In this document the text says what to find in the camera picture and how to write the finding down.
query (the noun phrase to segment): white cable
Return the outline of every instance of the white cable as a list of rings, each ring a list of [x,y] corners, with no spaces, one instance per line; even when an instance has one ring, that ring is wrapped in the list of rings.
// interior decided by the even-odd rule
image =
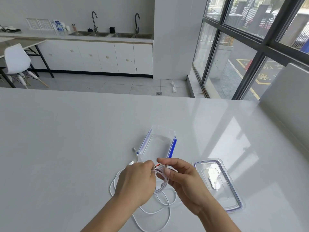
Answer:
[[[138,162],[138,154],[137,154],[137,151],[136,151],[135,148],[133,148],[133,150],[134,150],[135,153],[136,153],[137,162]],[[144,213],[149,214],[149,215],[156,214],[156,213],[162,211],[163,209],[168,208],[168,220],[166,221],[165,225],[164,225],[160,230],[157,230],[156,232],[162,231],[162,230],[167,226],[167,224],[168,224],[168,222],[169,222],[169,220],[170,220],[170,218],[171,218],[171,206],[176,202],[176,199],[177,199],[177,193],[176,193],[176,191],[174,190],[174,188],[166,188],[167,190],[168,190],[168,189],[172,189],[173,192],[174,192],[174,194],[175,194],[175,199],[174,199],[174,201],[171,202],[171,203],[169,202],[168,197],[166,196],[166,194],[163,192],[163,190],[165,189],[165,187],[166,187],[167,184],[168,184],[168,177],[164,174],[164,168],[165,168],[165,167],[166,167],[166,166],[163,166],[163,165],[156,165],[156,166],[154,167],[154,169],[152,170],[152,172],[155,172],[156,174],[157,174],[157,173],[160,173],[160,174],[164,177],[164,181],[163,181],[163,183],[161,184],[160,189],[154,191],[154,195],[158,198],[158,200],[160,201],[160,203],[163,204],[164,206],[163,206],[161,209],[159,209],[159,210],[157,210],[157,211],[155,211],[155,212],[147,212],[147,211],[145,211],[144,209],[142,209],[142,207],[139,207]],[[113,196],[113,193],[112,193],[112,191],[111,191],[111,187],[112,187],[112,185],[114,185],[114,189],[116,189],[116,179],[119,178],[119,175],[120,175],[120,173],[121,173],[123,170],[124,170],[124,168],[121,169],[121,170],[116,174],[114,180],[112,181],[112,183],[111,183],[110,186],[109,186],[109,193],[111,194],[111,196]],[[162,193],[162,194],[164,195],[164,197],[166,198],[167,203],[162,202],[162,200],[159,198],[158,195],[159,195],[160,193]],[[137,220],[136,220],[136,218],[135,218],[135,216],[134,216],[133,214],[132,214],[132,217],[133,217],[133,219],[134,219],[136,225],[139,227],[139,229],[140,229],[141,231],[143,231],[143,232],[148,232],[148,231],[146,231],[146,230],[144,230],[144,229],[141,228],[141,226],[137,223]]]

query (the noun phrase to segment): white chair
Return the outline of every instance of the white chair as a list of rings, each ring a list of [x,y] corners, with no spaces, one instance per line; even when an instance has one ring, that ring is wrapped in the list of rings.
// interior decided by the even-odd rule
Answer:
[[[19,81],[26,87],[26,89],[28,89],[24,78],[26,78],[26,81],[28,78],[34,78],[48,87],[48,85],[41,81],[35,74],[27,70],[31,64],[31,59],[23,50],[21,44],[16,44],[6,48],[4,50],[4,58],[6,69],[4,69],[3,72],[8,75],[8,78],[12,83]]]

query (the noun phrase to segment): faucet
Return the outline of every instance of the faucet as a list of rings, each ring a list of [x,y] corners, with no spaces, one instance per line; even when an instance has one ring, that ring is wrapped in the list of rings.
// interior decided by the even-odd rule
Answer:
[[[138,19],[140,19],[140,17],[139,17],[138,13],[135,14],[135,34],[138,34],[139,33],[139,27],[137,27],[136,16],[138,16]]]
[[[91,14],[91,15],[92,15],[93,24],[94,24],[94,26],[95,26],[95,19],[94,19],[94,17],[93,17],[93,13],[95,14],[95,16],[96,16],[97,18],[98,18],[98,16],[96,15],[96,12],[94,12],[94,11],[93,11],[92,14]],[[94,31],[97,32],[97,31],[98,31],[97,29],[98,29],[98,27],[95,26]]]

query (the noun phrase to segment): floor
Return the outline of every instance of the floor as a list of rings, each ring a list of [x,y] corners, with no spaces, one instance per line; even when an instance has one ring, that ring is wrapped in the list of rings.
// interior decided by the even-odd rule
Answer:
[[[30,79],[29,89],[137,95],[157,95],[157,92],[160,92],[162,96],[190,97],[187,81],[184,80],[174,80],[177,91],[172,93],[172,80],[61,73],[54,73],[55,78],[51,78],[49,73],[42,72],[39,73],[39,76],[42,81],[49,85],[49,88],[37,80]],[[24,88],[19,82],[14,84],[17,88]],[[0,87],[9,87],[9,85],[0,81]]]

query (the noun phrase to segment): sink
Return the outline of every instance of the sink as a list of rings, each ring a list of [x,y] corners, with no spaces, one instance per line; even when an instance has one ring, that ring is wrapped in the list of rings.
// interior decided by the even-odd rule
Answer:
[[[125,38],[132,38],[135,34],[134,33],[115,33],[112,37],[125,37]]]
[[[152,34],[135,34],[133,38],[152,39]]]
[[[89,36],[108,36],[109,34],[108,32],[93,32]]]
[[[76,32],[69,34],[69,36],[89,36],[90,34],[91,32],[76,31]]]

